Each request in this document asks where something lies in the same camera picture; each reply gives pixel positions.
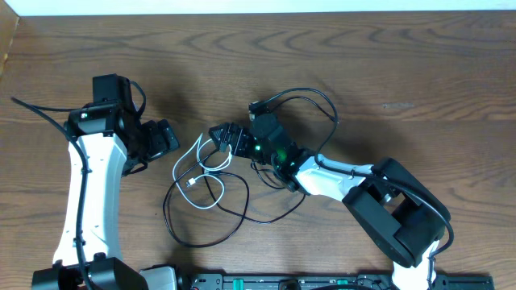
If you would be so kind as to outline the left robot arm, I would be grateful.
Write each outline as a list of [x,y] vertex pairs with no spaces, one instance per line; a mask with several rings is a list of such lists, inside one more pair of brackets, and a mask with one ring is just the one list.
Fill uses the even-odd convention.
[[136,271],[119,243],[121,179],[142,172],[180,144],[165,119],[141,122],[131,90],[117,74],[93,78],[93,100],[60,126],[69,141],[71,178],[64,229],[52,266],[35,271],[34,289],[174,289],[170,266]]

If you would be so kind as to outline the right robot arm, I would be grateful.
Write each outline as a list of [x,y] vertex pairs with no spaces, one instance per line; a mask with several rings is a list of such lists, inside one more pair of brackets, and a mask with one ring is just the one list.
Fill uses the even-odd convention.
[[209,130],[220,151],[269,165],[290,192],[342,202],[360,226],[393,261],[399,289],[433,287],[440,239],[453,235],[442,202],[393,158],[354,165],[298,146],[268,106],[249,106],[251,125],[226,122]]

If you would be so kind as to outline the cardboard panel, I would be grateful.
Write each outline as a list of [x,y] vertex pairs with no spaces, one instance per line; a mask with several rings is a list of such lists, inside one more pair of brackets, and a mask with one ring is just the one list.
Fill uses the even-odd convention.
[[13,43],[13,38],[15,36],[15,32],[19,25],[19,16],[14,12],[14,10],[6,3],[5,0],[1,0],[0,6],[0,44],[1,44],[1,52],[0,52],[0,61],[1,68],[0,73],[3,75],[6,62],[8,59],[9,51]]

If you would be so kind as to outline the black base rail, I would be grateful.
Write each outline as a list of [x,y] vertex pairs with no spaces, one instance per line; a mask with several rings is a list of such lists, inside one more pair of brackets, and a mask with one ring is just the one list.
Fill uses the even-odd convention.
[[[335,289],[376,289],[395,290],[397,286],[388,274],[357,275],[224,275],[204,273],[191,276],[189,287],[193,290],[233,290],[233,279],[244,280],[244,290],[280,290],[280,289],[318,289],[330,287]],[[494,290],[493,278],[490,276],[437,276],[432,283],[435,290]]]

